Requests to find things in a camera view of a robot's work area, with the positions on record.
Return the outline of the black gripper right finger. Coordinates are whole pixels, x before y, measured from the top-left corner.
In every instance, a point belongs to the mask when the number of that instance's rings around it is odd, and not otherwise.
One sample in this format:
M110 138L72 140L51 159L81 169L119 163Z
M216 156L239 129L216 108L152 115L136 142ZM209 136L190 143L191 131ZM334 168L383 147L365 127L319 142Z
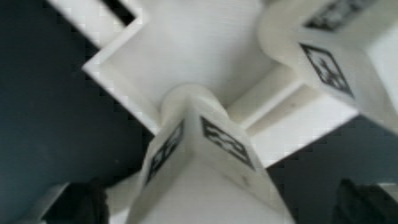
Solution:
M330 224L398 224L398 183L341 180Z

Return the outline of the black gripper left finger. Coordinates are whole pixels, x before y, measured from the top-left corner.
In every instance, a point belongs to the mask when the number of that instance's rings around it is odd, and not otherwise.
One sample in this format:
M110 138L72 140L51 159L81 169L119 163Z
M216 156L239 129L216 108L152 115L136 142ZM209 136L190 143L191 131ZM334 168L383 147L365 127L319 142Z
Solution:
M101 182L56 184L26 215L28 224L108 224L110 212Z

